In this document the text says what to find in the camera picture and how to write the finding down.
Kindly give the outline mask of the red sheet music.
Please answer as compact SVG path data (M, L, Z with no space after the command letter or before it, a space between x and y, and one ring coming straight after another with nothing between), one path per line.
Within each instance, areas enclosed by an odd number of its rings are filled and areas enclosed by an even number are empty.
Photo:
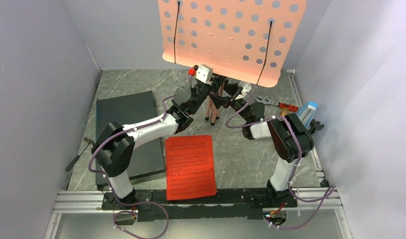
M214 170L205 165L204 135L174 136L165 140L166 199L179 201L214 196Z
M205 142L205 165L214 170L214 159L213 159L213 141L211 135L204 135Z

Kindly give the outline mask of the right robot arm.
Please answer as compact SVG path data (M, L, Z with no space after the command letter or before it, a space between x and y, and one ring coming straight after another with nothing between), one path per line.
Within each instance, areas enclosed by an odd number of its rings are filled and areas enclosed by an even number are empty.
M244 94L250 89L250 85L225 84L223 90L227 92L227 96L211 93L210 99L217 109L231 107L235 110L235 116L241 116L245 120L243 125L231 125L230 120L227 120L228 128L241 129L248 140L268 137L272 139L280 159L268 181L272 190L266 193L266 200L269 205L277 207L285 201L285 192L291 190L298 164L313 150L314 140L312 133L296 113L265 116L265 103L260 98L256 98L253 103L244 99Z

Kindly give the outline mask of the black microphone desk stand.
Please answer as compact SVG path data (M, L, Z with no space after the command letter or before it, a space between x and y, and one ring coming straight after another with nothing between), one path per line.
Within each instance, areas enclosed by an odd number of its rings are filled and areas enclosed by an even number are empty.
M309 123L309 128L308 132L310 134L315 134L317 131L320 131L324 128L324 124L322 124L320 121L317 121L315 119L312 119Z

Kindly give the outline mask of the pink tripod music stand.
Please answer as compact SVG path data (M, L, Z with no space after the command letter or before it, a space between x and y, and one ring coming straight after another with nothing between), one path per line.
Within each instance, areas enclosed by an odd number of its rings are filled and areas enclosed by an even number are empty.
M266 88L277 84L304 0L160 0L163 59Z

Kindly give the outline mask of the blue metronome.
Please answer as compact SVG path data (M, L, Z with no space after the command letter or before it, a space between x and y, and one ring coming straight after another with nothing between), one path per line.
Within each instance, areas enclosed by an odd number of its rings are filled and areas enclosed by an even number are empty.
M299 107L296 112L296 115L307 129L309 129L310 122L313 120L317 107L317 103L310 101Z

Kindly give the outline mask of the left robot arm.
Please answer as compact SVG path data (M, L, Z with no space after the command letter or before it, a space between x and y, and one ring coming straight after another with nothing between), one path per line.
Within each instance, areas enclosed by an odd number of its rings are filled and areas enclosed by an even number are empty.
M211 84L197 82L193 87L180 87L170 96L172 105L163 113L139 123L109 123L92 148L91 161L96 160L108 185L114 190L115 202L129 209L135 202L135 190L127 168L133 151L155 139L178 134L188 128L194 115L212 91Z

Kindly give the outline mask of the gold microphone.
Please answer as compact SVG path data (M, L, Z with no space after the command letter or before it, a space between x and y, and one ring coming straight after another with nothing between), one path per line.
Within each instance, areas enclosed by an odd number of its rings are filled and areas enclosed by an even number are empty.
M280 116L286 116L286 115L290 114L290 112L291 112L291 111L290 111L289 109L283 108L283 109L281 109L279 115L280 115Z

